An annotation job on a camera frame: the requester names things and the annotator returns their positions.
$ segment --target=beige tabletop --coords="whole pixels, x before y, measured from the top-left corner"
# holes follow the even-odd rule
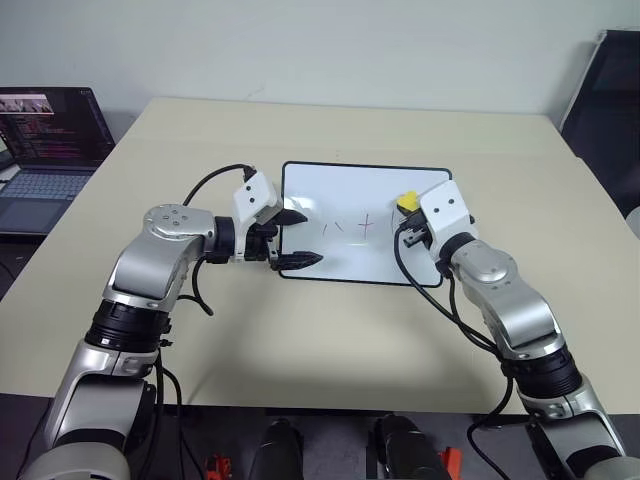
[[[54,394],[148,208],[238,161],[278,184],[291,160],[449,168],[608,411],[640,412],[639,243],[545,117],[179,99],[147,107],[0,303],[0,391]],[[219,177],[192,205],[229,215],[240,182]],[[206,265],[200,286],[215,316],[178,302],[163,354],[189,403],[468,412],[502,395],[495,360],[411,288],[286,280],[255,263]]]

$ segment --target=robotic arm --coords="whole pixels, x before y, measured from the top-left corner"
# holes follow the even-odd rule
[[[312,265],[312,252],[281,255],[274,237],[282,225],[306,217],[282,208],[262,172],[245,176],[232,217],[183,205],[160,205],[144,216],[142,232],[125,248],[103,300],[78,343],[45,425],[50,449],[24,480],[128,480],[125,450],[145,436],[155,387],[143,379],[156,364],[163,334],[194,261],[269,260],[274,270]]]
[[[544,298],[515,260],[478,240],[454,181],[398,201],[404,242],[423,243],[438,269],[452,271],[484,317],[505,375],[515,379],[531,421],[527,431],[549,478],[640,478],[587,377],[578,371]]]

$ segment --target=black cable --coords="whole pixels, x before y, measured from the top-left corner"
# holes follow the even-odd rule
[[[202,470],[202,467],[198,463],[198,460],[196,460],[196,456],[193,454],[193,450],[191,450],[191,445],[189,445],[189,442],[187,442],[187,439],[184,435],[184,431],[182,432],[182,445],[187,450],[187,453],[189,454],[189,458],[191,459],[191,462],[198,470],[198,474],[200,475],[200,480],[205,480],[204,470]]]
[[[13,272],[11,271],[11,269],[9,267],[7,267],[4,263],[0,262],[0,268],[5,270],[7,272],[7,274],[11,277],[11,280],[13,280],[15,282],[16,276],[13,274]]]
[[[500,400],[500,403],[498,403],[496,408],[494,408],[487,415],[480,418],[480,420],[477,420],[476,422],[472,423],[471,426],[467,429],[467,440],[469,440],[469,444],[471,445],[471,447],[476,451],[476,453],[480,456],[480,458],[482,458],[491,468],[495,470],[495,472],[498,475],[500,475],[500,477],[503,480],[510,480],[509,476],[506,473],[504,473],[502,469],[498,465],[496,465],[495,462],[491,460],[489,456],[480,449],[480,447],[478,447],[475,440],[473,439],[473,432],[478,427],[480,427],[481,425],[486,423],[488,420],[490,420],[491,418],[497,417],[500,414],[500,412],[504,410],[504,407],[507,406],[507,403],[509,403],[509,399],[511,398],[512,393],[513,393],[513,377],[507,377],[507,389],[505,390],[504,396],[502,397],[502,400]]]
[[[182,202],[182,205],[184,205],[185,207],[189,205],[195,194],[198,193],[198,190],[200,190],[202,186],[213,177],[216,177],[221,173],[229,172],[231,170],[244,170],[245,176],[249,173],[255,172],[254,168],[251,165],[245,165],[243,163],[234,163],[233,165],[227,165],[226,167],[219,168],[196,183],[196,186],[191,189],[189,195],[187,195],[187,198],[185,198],[184,202]]]
[[[400,271],[403,273],[405,278],[409,280],[409,283],[413,285],[413,287],[416,290],[418,290],[418,293],[420,295],[422,295],[442,315],[447,317],[449,320],[454,321],[453,315],[446,308],[440,305],[435,298],[429,295],[427,291],[422,287],[422,285],[420,285],[418,281],[415,278],[413,278],[413,275],[409,273],[409,270],[407,270],[407,267],[405,266],[404,262],[402,261],[402,257],[400,256],[400,234],[402,233],[402,231],[403,231],[402,227],[398,228],[396,230],[395,235],[393,236],[393,254],[396,257],[396,263],[398,264],[398,268],[400,268]]]
[[[200,475],[201,480],[205,479],[205,475],[204,472],[202,471],[200,464],[198,463],[198,461],[195,458],[195,455],[193,454],[193,451],[191,450],[191,446],[189,445],[189,443],[187,442],[187,439],[185,438],[184,435],[184,430],[182,428],[182,389],[180,388],[180,382],[178,381],[178,377],[176,377],[173,373],[171,373],[168,369],[164,369],[164,374],[167,376],[167,378],[169,378],[169,380],[171,380],[171,383],[173,383],[173,387],[175,388],[176,391],[176,422],[177,422],[177,433],[178,433],[178,452],[179,452],[179,460],[180,460],[180,471],[181,471],[181,475],[182,475],[182,479],[185,478],[185,473],[184,473],[184,456],[182,454],[182,447],[184,447],[187,450],[187,453],[189,454],[189,458],[191,458],[191,461],[193,462],[193,465],[196,467],[196,469],[198,470],[198,474]]]
[[[204,310],[204,313],[212,317],[213,310],[202,298],[202,295],[200,294],[200,287],[198,287],[198,274],[200,273],[200,267],[202,267],[204,261],[205,258],[200,257],[193,266],[193,271],[191,272],[191,289],[193,290],[193,295],[178,295],[178,300],[191,300],[192,302],[200,305],[200,308]]]
[[[38,431],[40,431],[40,427],[43,425],[44,419],[47,418],[47,413],[49,413],[49,409],[51,408],[52,403],[53,403],[53,399],[50,398],[47,401],[47,406],[44,409],[44,412],[42,412],[42,415],[40,415],[40,418],[38,419],[38,423],[36,423],[36,426],[33,429],[33,432],[31,432],[31,437],[29,437],[29,443],[27,443],[27,448],[25,449],[24,455],[22,456],[22,462],[20,462],[18,473],[16,473],[16,480],[20,478],[20,475],[22,475],[22,471],[24,470],[24,467],[27,465],[27,462],[29,461],[29,455],[31,454],[31,447],[33,445],[33,440],[36,438],[36,434],[38,433]]]
[[[449,312],[442,305],[440,305],[440,303],[438,303],[438,301],[435,298],[433,298],[431,295],[429,295],[429,293],[424,289],[424,287],[418,283],[418,281],[413,277],[413,275],[411,275],[411,273],[407,269],[406,265],[404,264],[404,261],[402,260],[402,256],[400,255],[400,234],[402,233],[402,231],[403,231],[403,228],[399,227],[396,230],[396,233],[395,233],[395,235],[393,237],[393,253],[394,253],[395,257],[396,257],[396,263],[398,264],[398,268],[400,268],[400,271],[403,273],[405,278],[409,281],[409,283],[411,285],[413,285],[413,287],[418,291],[418,293],[420,295],[422,295],[431,305],[433,305],[436,308],[436,310],[438,310],[442,315],[447,317],[450,321],[455,323],[458,326],[458,328],[460,328],[460,330],[462,330],[462,333],[469,340],[471,340],[471,336],[476,337],[476,338],[480,339],[481,342],[485,343],[489,348],[491,348],[493,350],[495,348],[495,343],[493,343],[491,340],[489,340],[487,337],[482,335],[480,332],[478,332],[474,328],[472,328],[469,325],[467,325],[466,323],[464,323],[460,319],[460,316],[457,314],[457,310],[456,310],[456,312],[454,314],[454,313]],[[451,301],[451,298],[452,298],[452,293],[450,291],[450,295],[449,295],[449,300],[450,301]],[[452,307],[452,309],[456,307],[455,299],[454,299],[451,307]],[[475,341],[475,339],[471,340],[471,341],[475,345],[478,345],[478,343]]]
[[[480,332],[472,329],[460,318],[458,307],[456,305],[456,281],[453,275],[449,276],[449,304],[451,305],[451,313],[453,314],[454,322],[458,325],[458,328],[463,335],[476,347],[481,348],[500,359],[500,352],[498,351],[497,345]]]
[[[147,455],[144,459],[144,463],[142,464],[142,468],[140,469],[140,474],[138,475],[139,480],[146,480],[149,476],[151,462],[153,461],[153,457],[158,449],[158,440],[160,438],[160,429],[162,426],[162,413],[164,411],[164,377],[162,354],[160,353],[160,349],[158,349],[158,356],[156,357],[156,361],[153,365],[156,369],[156,417],[152,426],[151,440],[149,441]]]
[[[453,274],[451,272],[449,272],[449,275],[447,275],[447,278],[449,279],[449,304],[451,308],[451,312],[449,312],[447,311],[446,308],[440,305],[440,303],[438,303],[438,301],[435,298],[429,295],[429,293],[424,289],[424,287],[420,285],[418,281],[407,270],[407,267],[402,261],[402,257],[400,255],[400,234],[402,233],[403,230],[404,229],[402,228],[402,226],[396,230],[396,233],[393,238],[393,252],[396,257],[396,263],[398,264],[398,267],[400,268],[400,271],[404,274],[405,278],[420,293],[420,295],[422,295],[431,305],[433,305],[440,313],[442,313],[450,321],[455,323],[457,327],[460,329],[460,331],[464,334],[465,337],[467,337],[467,339],[471,343],[481,348],[482,350],[485,350],[491,353],[498,359],[498,361],[501,361],[502,356],[495,342],[491,341],[482,333],[478,332],[474,328],[464,323],[460,318],[460,314],[458,313],[458,307],[456,305],[456,299],[455,299],[456,284],[455,284],[455,279],[453,277]],[[491,458],[489,458],[489,456],[485,454],[480,449],[480,447],[478,447],[478,445],[473,440],[473,432],[478,427],[486,423],[489,419],[498,416],[500,412],[504,410],[507,403],[509,403],[509,399],[511,398],[512,393],[513,393],[513,377],[507,377],[507,389],[500,403],[496,406],[496,408],[494,408],[491,412],[489,412],[489,414],[485,415],[477,422],[471,424],[471,426],[467,430],[467,439],[469,440],[469,444],[471,445],[471,447],[475,450],[478,456],[480,456],[480,458],[482,458],[491,468],[493,468],[496,471],[496,473],[498,473],[498,475],[500,475],[500,477],[503,478],[504,480],[510,480],[510,479],[502,471],[502,469],[500,469],[500,467],[498,467],[498,465],[493,460],[491,460]]]
[[[171,373],[167,368],[162,369],[163,373],[173,383],[173,388],[176,391],[176,433],[177,433],[177,446],[178,446],[178,461],[180,463],[180,478],[185,479],[184,475],[184,455],[182,455],[182,389],[180,388],[180,382],[178,378]]]

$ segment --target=laptop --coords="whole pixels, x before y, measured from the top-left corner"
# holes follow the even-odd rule
[[[47,235],[115,146],[84,87],[0,87],[0,137],[20,167],[0,190],[3,235]]]

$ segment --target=yellow eraser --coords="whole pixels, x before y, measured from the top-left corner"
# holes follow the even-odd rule
[[[409,212],[415,212],[420,208],[420,204],[418,203],[418,194],[413,190],[399,196],[396,202],[400,208]]]

